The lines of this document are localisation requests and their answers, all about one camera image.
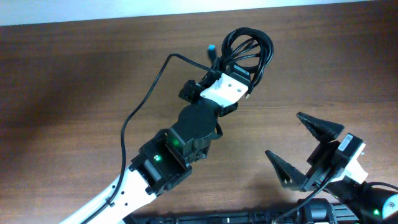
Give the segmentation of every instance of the wire bundle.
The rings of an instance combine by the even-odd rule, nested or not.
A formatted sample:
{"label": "wire bundle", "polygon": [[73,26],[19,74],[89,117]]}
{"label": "wire bundle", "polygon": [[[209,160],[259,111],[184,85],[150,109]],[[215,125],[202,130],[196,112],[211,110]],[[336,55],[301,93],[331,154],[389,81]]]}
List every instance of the wire bundle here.
{"label": "wire bundle", "polygon": [[[239,44],[235,49],[232,48],[233,42],[242,35],[248,35],[251,38]],[[250,50],[260,47],[260,51],[256,54],[248,54]],[[228,66],[237,65],[245,71],[252,74],[247,96],[251,94],[264,75],[264,69],[274,56],[274,44],[267,34],[261,30],[242,27],[230,32],[224,39],[221,47],[222,56],[217,61],[217,69],[225,72]],[[257,65],[252,67],[244,67],[237,64],[238,61],[248,58],[259,58]]]}

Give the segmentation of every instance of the black plastic part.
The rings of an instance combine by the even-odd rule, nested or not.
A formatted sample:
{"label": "black plastic part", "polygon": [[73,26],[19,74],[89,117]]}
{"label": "black plastic part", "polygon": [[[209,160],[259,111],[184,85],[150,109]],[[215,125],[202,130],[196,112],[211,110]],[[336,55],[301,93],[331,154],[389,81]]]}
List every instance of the black plastic part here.
{"label": "black plastic part", "polygon": [[219,117],[223,117],[231,112],[234,112],[234,111],[236,111],[237,108],[238,108],[238,102],[236,102],[232,105],[226,106],[226,107],[220,107]]}
{"label": "black plastic part", "polygon": [[306,176],[270,150],[266,151],[266,155],[274,166],[283,188],[301,190],[301,186],[307,181]]}
{"label": "black plastic part", "polygon": [[178,151],[184,163],[206,158],[211,140],[222,136],[221,127],[217,125],[219,110],[220,106],[214,101],[201,99],[186,106],[167,131],[168,146]]}
{"label": "black plastic part", "polygon": [[364,223],[396,223],[391,220],[398,219],[398,213],[393,214],[388,220],[383,220],[382,214],[373,213],[376,209],[381,213],[386,200],[397,192],[368,187],[366,182],[358,184],[347,177],[328,184],[325,190],[346,204]]}
{"label": "black plastic part", "polygon": [[[130,215],[130,219],[125,218],[126,224],[235,224],[235,223],[271,223],[273,219],[288,210],[289,207],[276,207],[264,210],[244,210],[228,213],[207,213],[193,215],[166,215],[166,216],[145,216]],[[316,198],[311,200],[298,213],[293,214],[278,223],[314,223],[328,222],[335,224],[343,221],[358,220],[355,215],[347,209],[345,205],[328,203],[326,199]]]}
{"label": "black plastic part", "polygon": [[209,88],[214,84],[215,81],[221,78],[222,72],[219,70],[213,70],[212,72],[208,72],[199,82],[198,84],[203,86],[205,89]]}
{"label": "black plastic part", "polygon": [[308,179],[302,185],[303,191],[314,190],[331,172],[332,166],[330,161],[339,145],[339,141],[320,143],[307,159],[307,162],[311,164],[311,168],[305,174]]}
{"label": "black plastic part", "polygon": [[189,103],[196,103],[201,98],[200,93],[204,89],[203,86],[195,83],[194,80],[188,80],[180,90],[178,96]]}
{"label": "black plastic part", "polygon": [[148,194],[173,189],[192,173],[192,162],[207,158],[211,140],[223,134],[219,110],[214,101],[200,99],[186,106],[170,129],[160,130],[140,148],[129,169],[146,179]]}
{"label": "black plastic part", "polygon": [[324,198],[311,200],[300,210],[300,213],[302,215],[297,216],[297,222],[308,224],[320,222],[337,223],[337,218],[333,213],[332,206],[328,200]]}
{"label": "black plastic part", "polygon": [[303,112],[298,112],[296,116],[311,132],[311,134],[320,142],[330,142],[341,134],[344,130],[342,124],[325,121],[322,119],[314,118]]}
{"label": "black plastic part", "polygon": [[348,133],[347,137],[350,137],[349,143],[345,146],[344,150],[336,150],[335,155],[331,159],[333,166],[339,164],[341,167],[346,167],[351,158],[355,155],[359,147],[361,147],[363,140]]}
{"label": "black plastic part", "polygon": [[226,72],[231,78],[240,83],[245,84],[246,86],[250,85],[250,73],[245,71],[243,68],[233,65],[229,66]]}

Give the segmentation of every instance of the wood grain surface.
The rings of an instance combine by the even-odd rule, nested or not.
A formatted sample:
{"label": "wood grain surface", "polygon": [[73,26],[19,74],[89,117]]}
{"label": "wood grain surface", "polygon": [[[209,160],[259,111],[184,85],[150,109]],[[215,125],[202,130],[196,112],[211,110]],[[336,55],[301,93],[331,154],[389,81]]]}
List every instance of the wood grain surface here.
{"label": "wood grain surface", "polygon": [[[264,151],[302,172],[317,142],[295,114],[344,124],[364,139],[368,181],[398,184],[396,4],[365,2],[0,27],[0,223],[57,223],[119,174],[119,132],[172,52],[209,65],[238,27],[269,34],[261,84],[220,118],[224,136],[171,192],[136,213],[239,210],[295,202]],[[172,59],[126,130],[127,158],[187,105]],[[319,197],[333,199],[326,194]]]}

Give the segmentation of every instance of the black cable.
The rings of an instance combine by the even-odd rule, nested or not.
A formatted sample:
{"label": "black cable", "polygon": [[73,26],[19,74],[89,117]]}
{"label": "black cable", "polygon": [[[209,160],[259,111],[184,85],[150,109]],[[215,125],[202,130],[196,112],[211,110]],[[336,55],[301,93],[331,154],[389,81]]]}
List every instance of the black cable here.
{"label": "black cable", "polygon": [[297,205],[296,207],[290,209],[289,211],[281,214],[279,217],[274,219],[271,223],[272,224],[276,224],[277,221],[280,220],[281,218],[284,218],[284,217],[287,217],[287,216],[293,214],[295,211],[297,211],[298,209],[302,208],[304,205],[309,203],[311,201],[311,199],[313,199],[317,194],[319,194],[319,192],[321,192],[330,183],[330,181],[333,180],[333,178],[335,178],[334,174],[333,175],[328,175],[325,178],[325,180],[322,182],[322,184],[319,186],[319,188],[314,190],[310,195],[308,195],[304,200],[302,200],[300,205]]}
{"label": "black cable", "polygon": [[394,186],[392,184],[387,184],[387,183],[383,183],[383,182],[370,182],[370,183],[368,183],[369,187],[376,186],[376,185],[385,186],[385,187],[392,188],[394,190],[398,190],[398,187],[396,187],[396,186]]}
{"label": "black cable", "polygon": [[[242,44],[237,46],[236,49],[232,49],[233,42],[242,35],[248,35],[251,38],[245,40]],[[258,46],[260,46],[260,51],[258,54],[250,55],[250,57],[238,57],[239,55],[245,54],[246,52],[255,49]],[[263,31],[242,27],[232,31],[225,37],[223,45],[221,47],[221,51],[223,56],[221,56],[220,60],[217,61],[217,69],[225,72],[227,66],[237,65],[245,71],[249,72],[250,74],[253,74],[249,85],[249,90],[247,92],[247,95],[250,95],[254,87],[256,87],[260,83],[264,74],[264,69],[269,64],[274,55],[274,44],[272,43],[269,36]],[[257,65],[252,67],[244,67],[236,63],[238,60],[243,60],[251,57],[259,57],[259,62]]]}
{"label": "black cable", "polygon": [[141,103],[137,106],[137,108],[127,117],[127,119],[124,121],[124,124],[122,126],[122,130],[120,132],[120,141],[121,141],[121,149],[122,149],[122,168],[120,171],[120,178],[118,180],[118,183],[116,184],[116,188],[114,189],[112,195],[109,197],[109,199],[106,200],[106,203],[104,203],[97,211],[95,211],[92,215],[90,215],[85,221],[82,222],[82,224],[86,224],[88,223],[90,220],[92,220],[95,216],[97,216],[98,214],[100,214],[108,205],[111,204],[112,200],[115,198],[116,194],[119,192],[120,186],[122,184],[123,181],[123,177],[124,177],[124,171],[126,170],[126,146],[124,145],[124,131],[126,129],[126,126],[129,122],[129,120],[138,112],[138,110],[144,105],[144,103],[148,100],[150,94],[152,93],[152,91],[154,90],[157,81],[159,80],[160,76],[162,75],[163,71],[165,70],[169,60],[172,57],[178,57],[180,59],[182,59],[183,61],[196,66],[198,68],[204,69],[206,71],[211,72],[212,70],[204,65],[201,65],[199,63],[194,62],[193,60],[190,60],[186,57],[184,57],[183,55],[177,54],[177,53],[172,53],[170,54],[166,61],[164,62],[162,68],[160,69],[159,73],[157,74],[154,82],[152,83],[152,86],[149,88],[149,91],[147,92],[146,96],[144,97],[144,99],[141,101]]}

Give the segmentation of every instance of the white bracket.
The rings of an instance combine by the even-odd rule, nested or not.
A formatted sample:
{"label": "white bracket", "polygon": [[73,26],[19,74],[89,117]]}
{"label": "white bracket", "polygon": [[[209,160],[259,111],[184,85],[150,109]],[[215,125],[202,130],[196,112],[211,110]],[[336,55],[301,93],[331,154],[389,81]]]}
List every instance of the white bracket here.
{"label": "white bracket", "polygon": [[[338,146],[338,150],[344,151],[348,145],[348,143],[352,140],[353,136],[347,134],[341,144]],[[344,168],[343,173],[340,176],[335,177],[331,182],[336,182],[343,180],[344,177],[349,177],[356,181],[359,184],[362,184],[365,179],[368,177],[368,173],[363,170],[361,164],[357,161],[359,155],[361,155],[363,149],[365,148],[365,143],[362,143],[359,149],[355,152],[354,156],[348,162],[347,166]]]}
{"label": "white bracket", "polygon": [[222,107],[232,105],[248,91],[249,87],[235,80],[234,78],[221,74],[221,78],[215,81],[212,86],[203,90],[200,96],[213,100]]}

